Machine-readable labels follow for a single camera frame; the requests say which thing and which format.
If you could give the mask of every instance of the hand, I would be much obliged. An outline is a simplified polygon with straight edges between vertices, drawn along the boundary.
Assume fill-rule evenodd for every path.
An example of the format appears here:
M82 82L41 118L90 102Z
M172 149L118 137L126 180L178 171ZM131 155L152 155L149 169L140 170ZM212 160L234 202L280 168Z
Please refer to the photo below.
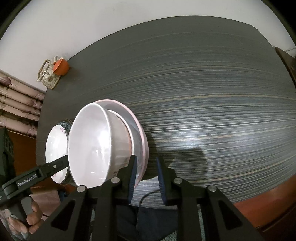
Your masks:
M18 232L25 233L25 234L28 232L33 234L41 226L41 224L44 221L41 219L42 218L42 211L40 210L37 202L32 201L32 209L33 209L33 212L27 216L27 222L29 225L31 225L31 227L29 229L21 221L15 219L15 218L9 217L7 219L8 223L10 224L9 228L13 233L16 234L17 233L16 231L18 231Z

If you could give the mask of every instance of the white wall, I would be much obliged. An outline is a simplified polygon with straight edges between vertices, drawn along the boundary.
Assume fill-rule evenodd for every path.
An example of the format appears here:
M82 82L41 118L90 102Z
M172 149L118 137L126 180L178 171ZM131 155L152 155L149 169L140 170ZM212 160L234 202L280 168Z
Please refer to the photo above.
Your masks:
M256 27L273 46L295 47L281 22L260 0L32 0L0 41L0 69L46 90L36 82L45 59L55 55L69 59L121 29L181 15L238 20Z

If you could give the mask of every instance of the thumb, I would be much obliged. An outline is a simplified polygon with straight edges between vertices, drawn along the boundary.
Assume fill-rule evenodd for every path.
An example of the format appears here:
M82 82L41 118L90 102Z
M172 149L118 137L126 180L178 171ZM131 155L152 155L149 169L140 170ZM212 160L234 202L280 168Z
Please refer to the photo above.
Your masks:
M8 222L10 224L10 226L9 226L10 229L12 227L14 230L16 230L18 232L21 232L24 234L28 233L28 228L21 221L15 219L13 217L9 217Z

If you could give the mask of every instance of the small white bowl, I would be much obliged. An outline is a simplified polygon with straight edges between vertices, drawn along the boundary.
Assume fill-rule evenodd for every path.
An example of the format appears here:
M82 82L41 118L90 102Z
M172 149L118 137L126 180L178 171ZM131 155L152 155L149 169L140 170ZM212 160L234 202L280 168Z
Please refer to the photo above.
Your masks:
M72 178L87 188L100 186L128 165L131 138L125 124L96 103L77 114L68 139Z
M46 146L45 146L45 161L46 163L55 161L56 159L67 154L67 134L61 125L56 125L50 131ZM67 176L68 168L57 172L51 176L56 183L62 183Z

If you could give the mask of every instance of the curtain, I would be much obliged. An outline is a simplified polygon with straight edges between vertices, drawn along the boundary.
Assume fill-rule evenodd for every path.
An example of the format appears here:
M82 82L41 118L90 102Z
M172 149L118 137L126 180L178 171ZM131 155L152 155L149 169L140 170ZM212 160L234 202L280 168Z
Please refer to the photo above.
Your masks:
M44 93L0 72L0 126L36 137Z

